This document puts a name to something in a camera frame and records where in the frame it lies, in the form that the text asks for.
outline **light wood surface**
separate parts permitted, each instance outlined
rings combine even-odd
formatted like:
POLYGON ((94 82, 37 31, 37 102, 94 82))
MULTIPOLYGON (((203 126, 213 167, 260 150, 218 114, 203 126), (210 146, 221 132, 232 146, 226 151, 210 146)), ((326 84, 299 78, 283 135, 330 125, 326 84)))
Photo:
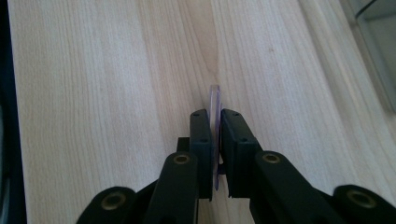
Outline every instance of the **light wood surface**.
MULTIPOLYGON (((338 1, 21 0, 9 14, 30 223, 73 223, 101 190, 158 178, 210 84, 314 187, 396 204, 396 116, 338 1)), ((200 222, 253 222, 225 186, 200 222)))

